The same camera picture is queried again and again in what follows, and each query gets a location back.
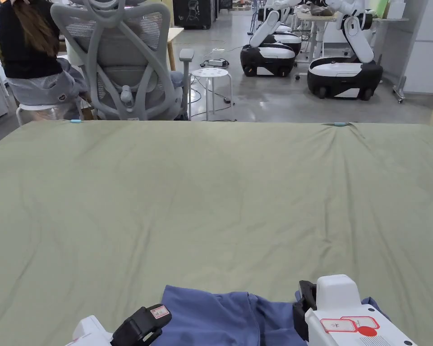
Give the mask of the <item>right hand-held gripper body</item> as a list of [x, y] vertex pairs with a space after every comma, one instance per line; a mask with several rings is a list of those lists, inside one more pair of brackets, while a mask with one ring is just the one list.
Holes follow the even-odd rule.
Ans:
[[379, 309], [362, 303], [345, 274], [301, 280], [293, 323], [308, 346], [414, 346], [416, 343]]

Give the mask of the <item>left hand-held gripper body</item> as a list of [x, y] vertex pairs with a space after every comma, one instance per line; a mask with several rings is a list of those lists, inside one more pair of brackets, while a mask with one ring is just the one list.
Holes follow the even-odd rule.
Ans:
[[95, 315], [77, 324], [68, 346], [149, 346], [170, 323], [172, 314], [165, 305], [141, 307], [113, 332], [102, 326]]

